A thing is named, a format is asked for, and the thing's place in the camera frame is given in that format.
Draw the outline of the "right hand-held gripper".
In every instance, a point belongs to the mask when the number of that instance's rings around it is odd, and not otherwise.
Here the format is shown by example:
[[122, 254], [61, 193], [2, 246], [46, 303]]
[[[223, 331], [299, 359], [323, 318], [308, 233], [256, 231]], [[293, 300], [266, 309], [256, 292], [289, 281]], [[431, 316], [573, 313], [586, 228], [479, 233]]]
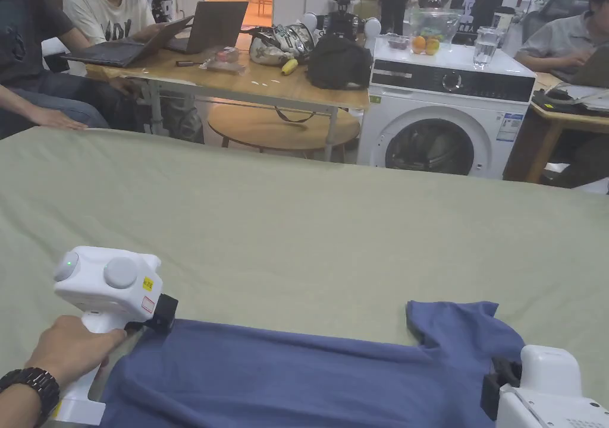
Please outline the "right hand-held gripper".
[[480, 406], [496, 427], [608, 427], [608, 409], [582, 392], [566, 350], [526, 345], [519, 361], [493, 357]]

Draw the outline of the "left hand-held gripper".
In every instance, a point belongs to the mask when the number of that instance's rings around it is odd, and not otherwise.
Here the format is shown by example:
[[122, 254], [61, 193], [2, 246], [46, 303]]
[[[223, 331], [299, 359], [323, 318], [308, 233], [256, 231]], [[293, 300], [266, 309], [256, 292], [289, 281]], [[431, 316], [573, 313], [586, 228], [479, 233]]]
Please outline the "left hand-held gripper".
[[78, 246], [56, 267], [54, 292], [82, 311], [81, 321], [93, 333], [133, 325], [166, 335], [178, 300], [163, 293], [160, 266], [153, 254]]

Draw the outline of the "person's left hand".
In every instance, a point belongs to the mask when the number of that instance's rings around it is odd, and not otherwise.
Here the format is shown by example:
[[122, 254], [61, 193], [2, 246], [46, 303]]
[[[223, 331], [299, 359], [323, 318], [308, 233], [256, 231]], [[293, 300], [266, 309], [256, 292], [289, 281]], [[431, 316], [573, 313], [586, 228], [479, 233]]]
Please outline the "person's left hand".
[[64, 389], [103, 365], [128, 337], [124, 329], [93, 333], [81, 318], [60, 316], [42, 332], [25, 367], [46, 371]]

